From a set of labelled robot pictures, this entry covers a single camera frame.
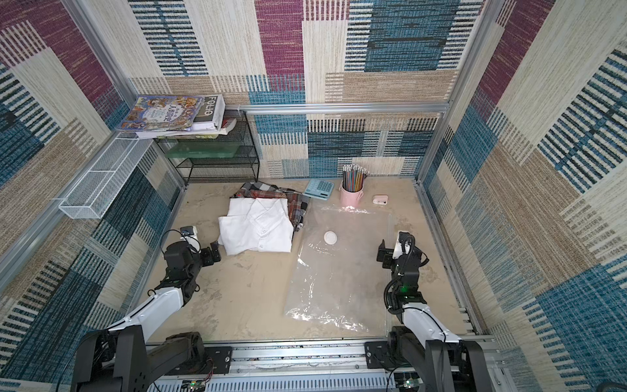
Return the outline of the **coloured pencils bundle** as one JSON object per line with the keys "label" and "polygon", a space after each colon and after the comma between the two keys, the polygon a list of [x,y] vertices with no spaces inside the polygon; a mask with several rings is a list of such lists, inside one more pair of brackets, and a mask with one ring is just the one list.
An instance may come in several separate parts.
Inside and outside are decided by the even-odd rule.
{"label": "coloured pencils bundle", "polygon": [[351,193],[361,191],[369,174],[370,172],[366,168],[357,164],[344,165],[342,167],[342,188]]}

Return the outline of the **colourful picture book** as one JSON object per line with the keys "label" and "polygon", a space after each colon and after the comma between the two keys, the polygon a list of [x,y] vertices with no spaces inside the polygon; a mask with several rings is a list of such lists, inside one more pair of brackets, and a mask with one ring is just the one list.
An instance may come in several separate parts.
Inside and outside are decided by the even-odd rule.
{"label": "colourful picture book", "polygon": [[138,96],[119,132],[153,132],[188,128],[200,111],[202,96]]}

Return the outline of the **white shirt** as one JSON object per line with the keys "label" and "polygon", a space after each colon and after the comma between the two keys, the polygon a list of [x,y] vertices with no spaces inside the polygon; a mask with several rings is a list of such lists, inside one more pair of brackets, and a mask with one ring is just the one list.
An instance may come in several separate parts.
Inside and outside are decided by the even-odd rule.
{"label": "white shirt", "polygon": [[219,244],[228,256],[245,251],[290,253],[294,227],[287,199],[230,199],[229,211],[218,218]]}

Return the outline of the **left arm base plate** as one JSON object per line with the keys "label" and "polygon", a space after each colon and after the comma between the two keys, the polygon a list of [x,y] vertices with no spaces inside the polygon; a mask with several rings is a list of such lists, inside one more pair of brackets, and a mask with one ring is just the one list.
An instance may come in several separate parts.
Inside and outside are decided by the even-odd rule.
{"label": "left arm base plate", "polygon": [[191,359],[166,373],[167,376],[181,375],[226,375],[230,372],[233,346],[205,346],[198,359]]}

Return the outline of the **red plaid shirt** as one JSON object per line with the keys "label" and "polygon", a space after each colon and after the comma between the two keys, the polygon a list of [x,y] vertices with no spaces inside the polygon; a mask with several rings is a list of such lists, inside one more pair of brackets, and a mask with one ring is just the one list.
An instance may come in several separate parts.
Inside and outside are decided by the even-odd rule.
{"label": "red plaid shirt", "polygon": [[286,199],[288,216],[295,232],[304,226],[305,214],[310,204],[310,197],[295,189],[278,187],[264,182],[246,182],[231,196],[232,199]]}

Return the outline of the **clear plastic vacuum bag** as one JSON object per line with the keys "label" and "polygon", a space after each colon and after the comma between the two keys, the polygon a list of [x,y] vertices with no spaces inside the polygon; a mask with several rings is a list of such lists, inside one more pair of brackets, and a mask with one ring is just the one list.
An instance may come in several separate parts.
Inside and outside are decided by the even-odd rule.
{"label": "clear plastic vacuum bag", "polygon": [[383,289],[390,272],[377,261],[377,251],[393,242],[394,224],[394,216],[380,209],[311,207],[284,314],[352,333],[384,334]]}

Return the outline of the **black white Folio book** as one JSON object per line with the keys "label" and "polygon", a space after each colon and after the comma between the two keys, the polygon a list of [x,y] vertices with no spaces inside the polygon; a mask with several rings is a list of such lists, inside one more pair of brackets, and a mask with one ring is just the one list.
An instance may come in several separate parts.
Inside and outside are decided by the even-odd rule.
{"label": "black white Folio book", "polygon": [[225,100],[222,94],[205,96],[189,130],[191,132],[220,131],[224,113]]}

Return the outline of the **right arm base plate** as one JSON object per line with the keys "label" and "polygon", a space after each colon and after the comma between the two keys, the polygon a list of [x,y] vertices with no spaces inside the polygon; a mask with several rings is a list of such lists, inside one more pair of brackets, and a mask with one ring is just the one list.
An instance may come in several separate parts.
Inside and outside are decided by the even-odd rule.
{"label": "right arm base plate", "polygon": [[388,341],[367,341],[364,352],[369,369],[414,368],[418,370],[426,365],[425,348],[419,342],[406,339],[388,343]]}

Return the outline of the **teal calculator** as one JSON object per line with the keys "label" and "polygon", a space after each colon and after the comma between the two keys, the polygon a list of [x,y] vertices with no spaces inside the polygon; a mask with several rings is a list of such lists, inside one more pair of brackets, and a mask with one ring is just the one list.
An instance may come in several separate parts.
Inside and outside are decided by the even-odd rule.
{"label": "teal calculator", "polygon": [[321,200],[328,200],[331,197],[335,184],[331,181],[312,179],[305,188],[304,195]]}

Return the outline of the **pink pencil cup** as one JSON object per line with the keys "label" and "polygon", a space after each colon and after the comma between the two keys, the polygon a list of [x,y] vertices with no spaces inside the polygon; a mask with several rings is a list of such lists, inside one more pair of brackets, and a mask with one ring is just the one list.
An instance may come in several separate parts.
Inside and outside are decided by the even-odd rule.
{"label": "pink pencil cup", "polygon": [[342,207],[357,209],[359,207],[362,197],[363,197],[362,189],[357,190],[357,191],[349,191],[347,190],[347,186],[345,185],[345,183],[344,182],[341,183],[340,201],[341,201]]}

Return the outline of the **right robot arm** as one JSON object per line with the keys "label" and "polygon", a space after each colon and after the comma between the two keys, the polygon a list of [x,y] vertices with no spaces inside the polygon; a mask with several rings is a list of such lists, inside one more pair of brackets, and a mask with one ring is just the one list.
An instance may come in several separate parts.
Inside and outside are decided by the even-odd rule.
{"label": "right robot arm", "polygon": [[385,309],[400,322],[388,334],[394,366],[411,365],[423,391],[493,391],[483,348],[451,332],[422,295],[419,278],[429,258],[415,237],[398,232],[393,248],[379,246],[377,261],[391,272],[383,292]]}

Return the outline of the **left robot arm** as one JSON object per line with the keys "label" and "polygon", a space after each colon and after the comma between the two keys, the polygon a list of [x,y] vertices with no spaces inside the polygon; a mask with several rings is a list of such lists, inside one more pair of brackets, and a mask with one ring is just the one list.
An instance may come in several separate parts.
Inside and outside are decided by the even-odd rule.
{"label": "left robot arm", "polygon": [[73,391],[147,391],[172,371],[202,374],[209,380],[215,362],[199,333],[170,336],[153,350],[148,339],[199,292],[204,267],[220,261],[219,244],[204,247],[193,225],[178,230],[179,241],[163,249],[166,273],[148,299],[109,327],[87,333],[74,357]]}

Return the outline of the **pink eraser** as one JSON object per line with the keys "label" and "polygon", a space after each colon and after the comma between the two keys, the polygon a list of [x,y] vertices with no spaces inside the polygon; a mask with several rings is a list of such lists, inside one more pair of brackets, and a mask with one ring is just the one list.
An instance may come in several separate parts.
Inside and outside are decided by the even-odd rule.
{"label": "pink eraser", "polygon": [[389,196],[387,194],[377,194],[372,198],[372,203],[375,205],[385,206],[389,202]]}

